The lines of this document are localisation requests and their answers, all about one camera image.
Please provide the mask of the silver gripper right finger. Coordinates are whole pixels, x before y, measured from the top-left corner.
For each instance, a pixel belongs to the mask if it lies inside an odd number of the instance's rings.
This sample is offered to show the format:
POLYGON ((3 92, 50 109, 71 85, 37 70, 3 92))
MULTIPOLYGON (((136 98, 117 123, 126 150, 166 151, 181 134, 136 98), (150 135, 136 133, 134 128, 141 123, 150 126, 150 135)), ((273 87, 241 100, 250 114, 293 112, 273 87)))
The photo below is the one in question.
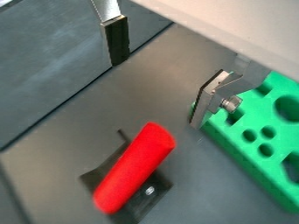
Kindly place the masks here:
POLYGON ((188 118, 189 125, 198 129, 218 109, 233 113, 241 103, 237 94, 257 88, 269 69, 242 55, 237 55, 229 71, 220 69, 200 87, 188 118))

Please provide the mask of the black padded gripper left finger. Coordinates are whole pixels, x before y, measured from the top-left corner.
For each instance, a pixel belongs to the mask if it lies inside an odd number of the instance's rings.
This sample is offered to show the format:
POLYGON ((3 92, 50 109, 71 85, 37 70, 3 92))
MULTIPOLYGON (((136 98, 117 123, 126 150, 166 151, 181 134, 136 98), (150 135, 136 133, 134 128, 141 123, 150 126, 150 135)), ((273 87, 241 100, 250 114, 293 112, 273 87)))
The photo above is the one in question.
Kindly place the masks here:
POLYGON ((120 12, 117 0, 89 0, 98 19, 102 39, 112 66, 121 64, 129 57, 129 38, 126 16, 120 12))

